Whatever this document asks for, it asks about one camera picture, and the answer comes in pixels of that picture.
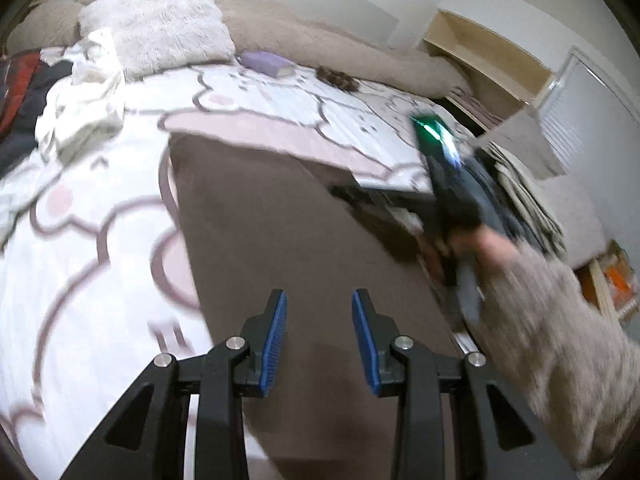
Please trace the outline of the grey sleeve forearm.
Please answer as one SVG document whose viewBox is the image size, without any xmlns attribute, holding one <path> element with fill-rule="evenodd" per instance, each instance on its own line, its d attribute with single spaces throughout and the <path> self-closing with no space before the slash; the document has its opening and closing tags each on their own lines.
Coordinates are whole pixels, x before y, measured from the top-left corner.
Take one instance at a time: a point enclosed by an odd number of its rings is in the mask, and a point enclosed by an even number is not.
<svg viewBox="0 0 640 480">
<path fill-rule="evenodd" d="M 480 289 L 480 346 L 570 466 L 603 467 L 639 420 L 638 344 L 590 307 L 568 266 L 526 244 Z"/>
</svg>

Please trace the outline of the person right hand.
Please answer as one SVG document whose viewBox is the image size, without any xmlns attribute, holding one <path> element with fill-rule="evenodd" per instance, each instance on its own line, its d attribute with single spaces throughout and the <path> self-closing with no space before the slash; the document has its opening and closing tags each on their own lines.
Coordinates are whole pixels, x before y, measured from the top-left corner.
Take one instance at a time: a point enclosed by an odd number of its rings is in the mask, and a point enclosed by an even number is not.
<svg viewBox="0 0 640 480">
<path fill-rule="evenodd" d="M 454 231 L 448 245 L 457 257 L 474 262 L 478 279 L 485 283 L 512 281 L 523 248 L 488 226 Z"/>
</svg>

